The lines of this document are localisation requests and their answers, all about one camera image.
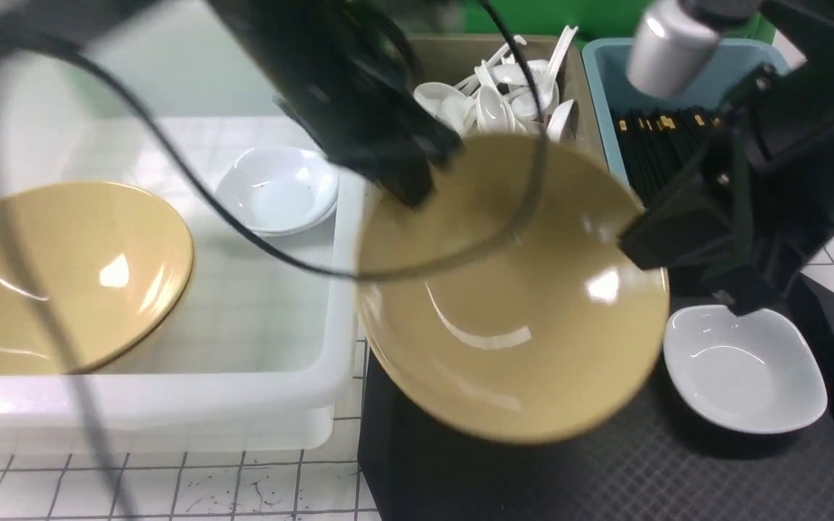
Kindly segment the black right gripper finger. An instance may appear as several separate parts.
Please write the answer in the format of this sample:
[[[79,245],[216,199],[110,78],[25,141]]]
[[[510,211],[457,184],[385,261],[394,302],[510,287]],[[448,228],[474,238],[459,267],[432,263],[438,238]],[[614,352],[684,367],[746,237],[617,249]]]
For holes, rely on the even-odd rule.
[[[711,263],[722,250],[722,206],[702,190],[667,192],[630,222],[618,246],[643,271]]]

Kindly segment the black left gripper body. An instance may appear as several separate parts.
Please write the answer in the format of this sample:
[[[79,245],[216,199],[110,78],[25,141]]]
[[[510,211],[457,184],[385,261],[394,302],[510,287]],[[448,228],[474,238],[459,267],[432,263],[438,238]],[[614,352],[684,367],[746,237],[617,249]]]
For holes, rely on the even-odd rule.
[[[431,168],[461,149],[456,132],[410,91],[419,69],[408,43],[287,44],[272,49],[282,108],[328,161],[377,182],[386,158],[424,157]]]

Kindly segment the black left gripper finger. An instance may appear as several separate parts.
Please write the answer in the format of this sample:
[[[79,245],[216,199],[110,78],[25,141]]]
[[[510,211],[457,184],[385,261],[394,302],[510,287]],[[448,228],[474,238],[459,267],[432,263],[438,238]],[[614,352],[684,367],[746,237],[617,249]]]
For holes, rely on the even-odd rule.
[[[379,162],[377,185],[408,208],[420,208],[434,190],[431,163],[424,157],[386,158]]]

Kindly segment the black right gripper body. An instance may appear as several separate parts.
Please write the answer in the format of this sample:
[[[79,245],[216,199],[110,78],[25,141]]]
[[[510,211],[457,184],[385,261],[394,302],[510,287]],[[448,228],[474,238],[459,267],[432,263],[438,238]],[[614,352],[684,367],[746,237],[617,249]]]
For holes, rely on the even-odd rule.
[[[758,65],[728,89],[719,125],[670,185],[670,264],[699,272],[699,286],[737,316],[784,300],[830,225],[811,203],[762,173],[759,112],[781,83]]]

